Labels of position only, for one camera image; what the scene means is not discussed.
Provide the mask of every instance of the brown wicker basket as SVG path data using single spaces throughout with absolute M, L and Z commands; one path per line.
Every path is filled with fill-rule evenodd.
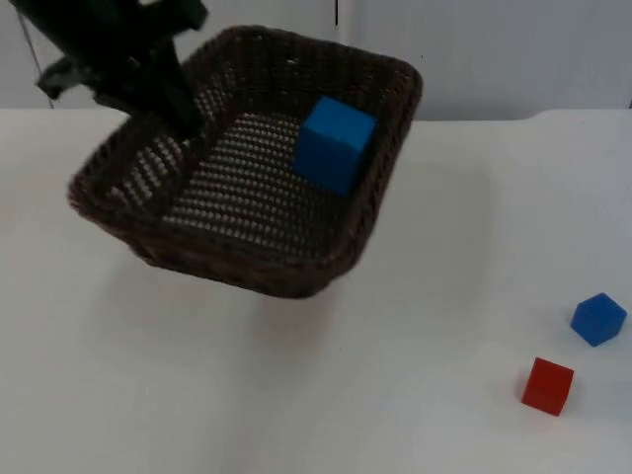
M 279 30 L 239 27 L 185 73 L 204 115 L 182 141 L 130 118 L 69 187 L 71 205 L 148 264 L 280 297 L 306 297 L 357 262 L 421 99 L 409 64 Z M 321 96 L 378 119 L 367 167 L 338 197 L 291 172 Z

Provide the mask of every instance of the white wall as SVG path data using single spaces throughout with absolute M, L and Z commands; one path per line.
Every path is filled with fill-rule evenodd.
M 0 0 L 0 64 L 0 107 L 49 107 L 48 99 L 35 86 L 38 70 L 18 14 L 5 0 Z
M 517 119 L 627 108 L 630 0 L 341 0 L 346 42 L 411 61 L 419 117 Z

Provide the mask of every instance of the woven texture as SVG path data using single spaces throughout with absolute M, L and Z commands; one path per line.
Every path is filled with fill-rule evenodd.
M 130 118 L 69 187 L 71 205 L 152 266 L 306 297 L 357 262 L 422 93 L 409 64 L 260 27 L 226 30 L 184 65 L 204 117 L 178 139 Z M 350 197 L 291 172 L 300 125 L 329 96 L 377 117 Z

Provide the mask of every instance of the basket rim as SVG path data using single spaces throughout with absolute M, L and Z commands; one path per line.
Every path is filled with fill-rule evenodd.
M 396 92 L 406 93 L 403 97 L 404 100 L 401 101 L 401 107 L 392 111 L 392 114 L 399 116 L 400 119 L 387 120 L 386 123 L 382 124 L 382 126 L 388 127 L 388 132 L 381 134 L 379 141 L 375 143 L 374 149 L 371 150 L 373 158 L 376 155 L 379 156 L 380 147 L 386 146 L 394 139 L 402 127 L 406 127 L 406 122 L 410 123 L 411 118 L 403 110 L 404 107 L 412 107 L 414 111 L 421 99 L 424 81 L 419 71 L 406 61 L 330 40 L 313 39 L 281 29 L 270 29 L 254 25 L 236 26 L 223 30 L 215 38 L 199 47 L 184 62 L 185 71 L 195 74 L 210 60 L 221 54 L 222 49 L 229 45 L 231 41 L 239 40 L 243 35 L 265 35 L 309 43 L 316 47 L 332 47 L 373 62 L 383 63 L 393 70 L 401 71 L 401 76 L 405 77 L 406 80 L 402 81 L 401 77 L 398 78 L 394 74 L 389 83 L 389 89 L 393 89 L 391 94 Z M 391 163 L 379 163 L 379 161 L 384 160 L 372 160 L 365 176 L 352 195 L 346 218 L 343 220 L 326 252 L 315 257 L 306 258 L 285 256 L 278 251 L 252 242 L 213 232 L 202 234 L 198 230 L 164 222 L 160 217 L 148 217 L 124 208 L 113 208 L 109 201 L 99 200 L 94 187 L 88 186 L 88 183 L 98 183 L 99 175 L 103 176 L 105 169 L 108 169 L 109 166 L 114 166 L 115 162 L 118 159 L 120 160 L 121 155 L 125 155 L 123 152 L 125 145 L 133 142 L 133 137 L 135 136 L 134 127 L 146 124 L 147 120 L 156 120 L 156 118 L 151 115 L 128 118 L 87 159 L 69 184 L 68 199 L 71 206 L 84 217 L 102 226 L 108 232 L 117 235 L 121 240 L 128 240 L 129 237 L 132 237 L 134 240 L 150 243 L 153 246 L 164 247 L 170 250 L 177 248 L 179 251 L 200 255 L 208 255 L 209 251 L 215 252 L 219 247 L 222 251 L 222 259 L 254 257 L 258 261 L 258 266 L 274 266 L 282 262 L 285 268 L 301 268 L 312 271 L 325 270 L 352 254 L 353 252 L 350 252 L 350 248 L 353 246 L 360 245 L 363 247 L 368 235 L 365 235 L 364 241 L 360 243 L 358 243 L 357 237 L 362 235 L 361 229 L 363 225 L 372 227 L 374 224 L 376 218 L 374 214 L 377 214 L 377 210 L 381 206 L 383 194 L 387 187 L 386 184 L 389 181 L 388 178 L 385 180 L 386 183 L 384 183 L 381 190 L 374 188 L 378 181 L 378 174 L 380 171 L 383 172 L 379 168 L 380 166 L 390 166 L 390 171 L 392 171 L 396 161 L 396 156 L 390 160 Z M 375 209 L 372 209 L 371 205 L 369 205 L 372 198 L 375 200 Z

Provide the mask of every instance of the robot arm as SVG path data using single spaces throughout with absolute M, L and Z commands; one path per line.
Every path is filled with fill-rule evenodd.
M 101 105 L 153 112 L 184 136 L 198 131 L 201 118 L 173 36 L 202 27 L 200 0 L 10 2 L 64 53 L 38 80 L 50 98 L 84 84 Z

